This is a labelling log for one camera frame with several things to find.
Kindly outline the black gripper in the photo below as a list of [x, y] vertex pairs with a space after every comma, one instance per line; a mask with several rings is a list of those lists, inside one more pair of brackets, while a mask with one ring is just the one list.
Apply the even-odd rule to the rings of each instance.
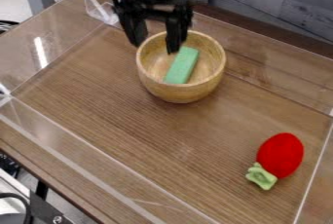
[[188, 0], [112, 0], [128, 42], [139, 47], [148, 36], [145, 19], [165, 22], [165, 51], [176, 53], [192, 25]]

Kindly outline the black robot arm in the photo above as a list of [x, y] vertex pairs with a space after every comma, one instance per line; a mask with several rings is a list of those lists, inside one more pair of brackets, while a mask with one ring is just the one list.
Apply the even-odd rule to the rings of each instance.
[[112, 0], [113, 12], [128, 42], [139, 47], [148, 36], [145, 20], [165, 24], [165, 51], [179, 51], [192, 25], [192, 5], [187, 0]]

